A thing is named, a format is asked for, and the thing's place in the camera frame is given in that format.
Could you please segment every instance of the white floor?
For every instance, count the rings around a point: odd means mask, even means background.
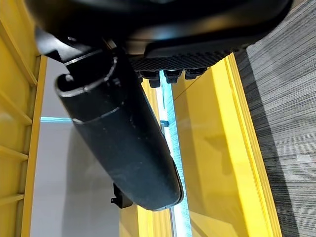
[[[63,65],[48,61],[42,116],[66,117],[53,91]],[[32,237],[118,237],[112,181],[69,122],[41,123]]]

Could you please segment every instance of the gray carpet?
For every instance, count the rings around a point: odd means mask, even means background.
[[[283,237],[316,237],[316,0],[236,60]]]

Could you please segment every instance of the blue light strip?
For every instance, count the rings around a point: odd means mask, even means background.
[[[182,186],[184,190],[183,201],[177,205],[181,209],[181,215],[180,216],[175,215],[175,218],[178,218],[179,220],[179,221],[176,220],[177,236],[178,237],[192,237],[187,193],[186,193],[186,187],[185,187],[185,182],[184,182],[182,160],[181,160],[180,146],[179,146],[179,140],[178,140],[177,122],[176,122],[174,105],[173,105],[172,90],[171,90],[171,85],[167,83],[167,80],[163,74],[163,71],[160,71],[160,82],[162,86],[163,100],[165,102],[165,108],[167,110],[167,116],[168,116],[168,121],[169,121],[169,131],[170,131],[171,144],[172,144],[172,150],[173,150],[173,160],[177,166],[180,180],[182,182]]]
[[[71,118],[58,118],[58,117],[40,117],[40,122],[47,123],[71,123]]]

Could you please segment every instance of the black plastic housing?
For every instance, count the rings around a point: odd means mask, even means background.
[[[90,83],[61,75],[56,92],[119,189],[145,209],[169,208],[183,190],[159,124],[128,62],[115,58],[109,71]]]

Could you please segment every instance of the yellow wall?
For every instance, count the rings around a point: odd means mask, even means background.
[[[193,236],[281,236],[272,229],[230,67],[226,58],[172,85]]]
[[[29,236],[46,58],[22,0],[0,0],[0,236]]]

